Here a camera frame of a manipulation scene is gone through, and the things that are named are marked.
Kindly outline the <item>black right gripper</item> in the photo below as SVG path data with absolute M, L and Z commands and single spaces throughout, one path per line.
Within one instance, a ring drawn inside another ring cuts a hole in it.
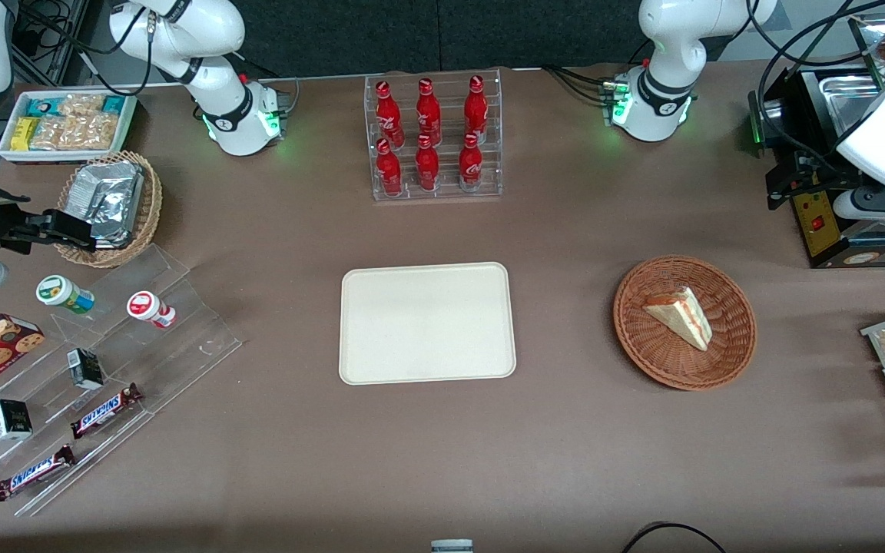
M 0 189 L 0 240 L 13 228 L 25 223 L 27 214 L 18 204 L 28 200 L 28 197 L 15 196 Z M 63 210 L 48 209 L 36 217 L 36 227 L 25 230 L 25 241 L 95 251 L 96 240 L 91 232 L 91 224 L 87 221 Z

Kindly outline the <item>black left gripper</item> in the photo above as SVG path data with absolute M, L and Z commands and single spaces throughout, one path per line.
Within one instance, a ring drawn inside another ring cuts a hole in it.
M 842 155 L 824 155 L 816 160 L 807 151 L 795 151 L 794 172 L 767 174 L 768 210 L 779 209 L 801 194 L 815 192 L 816 198 L 834 199 L 843 191 L 863 186 L 863 171 Z

